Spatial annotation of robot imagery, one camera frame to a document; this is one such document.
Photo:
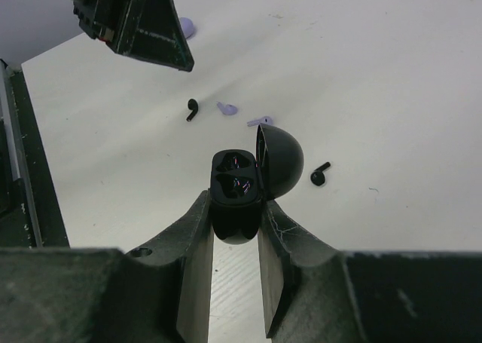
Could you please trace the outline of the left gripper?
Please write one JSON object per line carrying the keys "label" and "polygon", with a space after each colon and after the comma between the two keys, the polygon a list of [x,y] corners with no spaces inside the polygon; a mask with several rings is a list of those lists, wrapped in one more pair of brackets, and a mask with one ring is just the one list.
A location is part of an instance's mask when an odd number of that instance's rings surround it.
{"label": "left gripper", "polygon": [[81,29],[116,54],[183,72],[194,58],[173,0],[72,0]]}

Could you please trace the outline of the purple earbud left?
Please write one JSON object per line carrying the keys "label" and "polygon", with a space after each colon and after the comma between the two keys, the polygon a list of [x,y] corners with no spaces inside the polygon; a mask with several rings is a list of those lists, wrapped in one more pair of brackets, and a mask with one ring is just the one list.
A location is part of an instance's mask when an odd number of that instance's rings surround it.
{"label": "purple earbud left", "polygon": [[238,108],[231,104],[217,102],[216,106],[223,115],[235,115],[238,112]]}

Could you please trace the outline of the purple earbud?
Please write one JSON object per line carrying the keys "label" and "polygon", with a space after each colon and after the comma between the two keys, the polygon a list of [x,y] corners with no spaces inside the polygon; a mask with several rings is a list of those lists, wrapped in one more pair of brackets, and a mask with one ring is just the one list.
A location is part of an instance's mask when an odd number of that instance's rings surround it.
{"label": "purple earbud", "polygon": [[258,126],[260,124],[273,125],[273,119],[270,116],[264,116],[261,118],[250,120],[246,124],[248,127]]}
{"label": "purple earbud", "polygon": [[231,104],[217,102],[216,106],[223,115],[235,115],[238,112],[238,108]]}

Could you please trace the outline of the black earbud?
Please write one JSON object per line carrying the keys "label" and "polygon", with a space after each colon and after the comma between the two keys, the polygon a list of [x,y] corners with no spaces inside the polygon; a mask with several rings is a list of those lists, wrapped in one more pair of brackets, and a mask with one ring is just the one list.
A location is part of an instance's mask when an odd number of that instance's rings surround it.
{"label": "black earbud", "polygon": [[191,122],[199,112],[199,103],[195,99],[188,100],[189,115],[186,117],[187,122]]}
{"label": "black earbud", "polygon": [[322,186],[326,182],[325,171],[331,167],[329,161],[316,168],[310,175],[310,181],[315,186]]}

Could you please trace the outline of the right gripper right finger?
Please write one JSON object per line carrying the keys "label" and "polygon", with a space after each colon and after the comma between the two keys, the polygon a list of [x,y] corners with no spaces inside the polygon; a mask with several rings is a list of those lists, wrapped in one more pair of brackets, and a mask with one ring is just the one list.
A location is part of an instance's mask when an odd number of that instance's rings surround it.
{"label": "right gripper right finger", "polygon": [[266,204],[258,232],[273,342],[479,342],[481,255],[340,251]]}

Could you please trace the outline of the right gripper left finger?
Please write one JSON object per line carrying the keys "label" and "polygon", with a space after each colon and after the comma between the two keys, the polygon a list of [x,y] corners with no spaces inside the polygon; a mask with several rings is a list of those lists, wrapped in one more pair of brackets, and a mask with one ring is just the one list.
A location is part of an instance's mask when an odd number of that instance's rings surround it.
{"label": "right gripper left finger", "polygon": [[210,196],[128,253],[1,251],[3,342],[205,342],[213,232]]}

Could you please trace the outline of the purple earbud right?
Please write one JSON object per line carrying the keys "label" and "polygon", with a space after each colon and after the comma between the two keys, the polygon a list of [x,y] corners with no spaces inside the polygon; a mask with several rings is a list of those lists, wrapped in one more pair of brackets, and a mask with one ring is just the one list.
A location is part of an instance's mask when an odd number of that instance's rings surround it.
{"label": "purple earbud right", "polygon": [[250,120],[246,124],[248,127],[258,126],[260,124],[273,125],[273,119],[270,116],[264,116],[261,118]]}

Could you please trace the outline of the black earbud charging case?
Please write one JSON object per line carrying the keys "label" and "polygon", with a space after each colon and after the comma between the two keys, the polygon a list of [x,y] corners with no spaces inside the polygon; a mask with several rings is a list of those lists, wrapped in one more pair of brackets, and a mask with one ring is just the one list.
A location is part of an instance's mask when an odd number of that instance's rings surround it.
{"label": "black earbud charging case", "polygon": [[255,153],[226,149],[212,158],[209,219],[216,237],[228,244],[253,239],[264,206],[290,192],[304,169],[300,143],[287,131],[259,124]]}

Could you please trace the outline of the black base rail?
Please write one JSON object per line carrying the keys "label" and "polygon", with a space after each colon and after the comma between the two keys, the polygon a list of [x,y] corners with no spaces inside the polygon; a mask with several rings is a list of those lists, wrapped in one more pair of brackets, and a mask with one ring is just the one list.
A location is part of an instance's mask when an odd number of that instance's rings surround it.
{"label": "black base rail", "polygon": [[70,247],[23,70],[4,60],[1,246]]}

